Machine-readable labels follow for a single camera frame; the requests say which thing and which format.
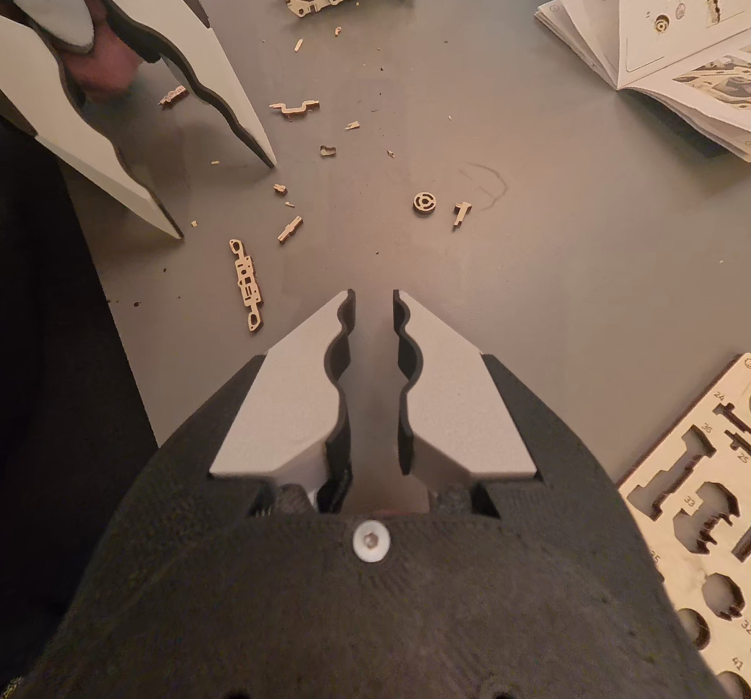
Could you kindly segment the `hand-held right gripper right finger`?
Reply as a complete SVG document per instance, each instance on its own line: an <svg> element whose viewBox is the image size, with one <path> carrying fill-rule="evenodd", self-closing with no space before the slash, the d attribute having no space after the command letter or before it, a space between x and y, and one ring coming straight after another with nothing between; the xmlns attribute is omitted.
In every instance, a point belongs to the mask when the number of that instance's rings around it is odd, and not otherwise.
<svg viewBox="0 0 751 699"><path fill-rule="evenodd" d="M403 290L393 291L403 475L431 513L471 513L485 484L536 481L537 466L482 351Z"/></svg>

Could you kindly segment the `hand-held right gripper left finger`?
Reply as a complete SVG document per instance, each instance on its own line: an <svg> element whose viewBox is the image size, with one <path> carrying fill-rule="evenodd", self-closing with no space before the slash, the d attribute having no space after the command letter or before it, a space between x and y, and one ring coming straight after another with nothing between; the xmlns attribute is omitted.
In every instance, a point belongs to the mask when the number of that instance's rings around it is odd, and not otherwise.
<svg viewBox="0 0 751 699"><path fill-rule="evenodd" d="M352 484L352 436L340 378L351 362L353 289L335 295L263 357L210 467L218 479L304 489L337 513Z"/></svg>

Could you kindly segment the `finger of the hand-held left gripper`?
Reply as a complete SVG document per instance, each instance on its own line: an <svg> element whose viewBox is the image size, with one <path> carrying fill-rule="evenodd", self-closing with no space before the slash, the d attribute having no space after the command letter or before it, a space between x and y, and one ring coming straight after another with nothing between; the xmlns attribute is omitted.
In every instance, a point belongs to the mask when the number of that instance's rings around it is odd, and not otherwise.
<svg viewBox="0 0 751 699"><path fill-rule="evenodd" d="M36 141L144 221L178 240L183 232L119 150L89 125L71 98L58 56L33 28L1 18L2 94Z"/></svg>
<svg viewBox="0 0 751 699"><path fill-rule="evenodd" d="M174 65L189 89L224 117L268 167L277 159L200 0L104 0L113 31L150 63Z"/></svg>

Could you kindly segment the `slender wooden frame part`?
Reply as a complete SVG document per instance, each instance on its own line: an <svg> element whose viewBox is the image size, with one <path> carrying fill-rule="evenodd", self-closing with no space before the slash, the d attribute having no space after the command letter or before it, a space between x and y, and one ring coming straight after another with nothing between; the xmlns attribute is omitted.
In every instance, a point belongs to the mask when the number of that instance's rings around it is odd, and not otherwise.
<svg viewBox="0 0 751 699"><path fill-rule="evenodd" d="M232 253L237 256L235 261L237 284L243 303L248 309L248 329L250 333L255 333L263 325L260 311L263 300L255 274L255 264L241 240L232 239L229 245Z"/></svg>

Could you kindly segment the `thin wooden parts sheet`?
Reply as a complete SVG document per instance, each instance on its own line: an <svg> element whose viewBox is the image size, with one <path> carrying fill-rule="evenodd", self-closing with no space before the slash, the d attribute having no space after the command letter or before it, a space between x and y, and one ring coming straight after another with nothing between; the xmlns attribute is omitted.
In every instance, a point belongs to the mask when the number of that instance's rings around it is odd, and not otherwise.
<svg viewBox="0 0 751 699"><path fill-rule="evenodd" d="M619 481L674 610L730 697L749 697L750 354Z"/></svg>

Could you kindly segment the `person's left hand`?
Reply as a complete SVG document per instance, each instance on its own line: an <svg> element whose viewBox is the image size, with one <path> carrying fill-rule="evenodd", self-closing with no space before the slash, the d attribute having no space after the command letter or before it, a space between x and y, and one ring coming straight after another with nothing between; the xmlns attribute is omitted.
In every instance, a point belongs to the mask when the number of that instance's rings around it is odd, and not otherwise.
<svg viewBox="0 0 751 699"><path fill-rule="evenodd" d="M106 102L126 94L144 60L110 27L104 0L84 0L92 18L94 43L87 54L60 47L71 77L93 102Z"/></svg>

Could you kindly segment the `zigzag wooden part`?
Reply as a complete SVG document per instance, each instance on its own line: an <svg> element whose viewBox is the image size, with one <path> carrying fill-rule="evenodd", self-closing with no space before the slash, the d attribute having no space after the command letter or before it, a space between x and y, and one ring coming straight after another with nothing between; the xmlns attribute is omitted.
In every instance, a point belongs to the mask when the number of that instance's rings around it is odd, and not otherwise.
<svg viewBox="0 0 751 699"><path fill-rule="evenodd" d="M287 105L286 103L279 102L268 105L270 110L277 111L287 120L294 120L297 118L305 117L308 112L316 111L321 107L321 103L318 100L305 100L298 106Z"/></svg>

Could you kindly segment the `small open instruction booklet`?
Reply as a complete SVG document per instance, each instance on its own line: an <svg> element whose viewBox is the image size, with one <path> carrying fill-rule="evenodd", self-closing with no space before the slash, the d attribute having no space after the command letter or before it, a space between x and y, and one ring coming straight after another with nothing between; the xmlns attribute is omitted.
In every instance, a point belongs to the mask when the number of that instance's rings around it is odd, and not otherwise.
<svg viewBox="0 0 751 699"><path fill-rule="evenodd" d="M750 160L750 0L551 0L535 18L616 91Z"/></svg>

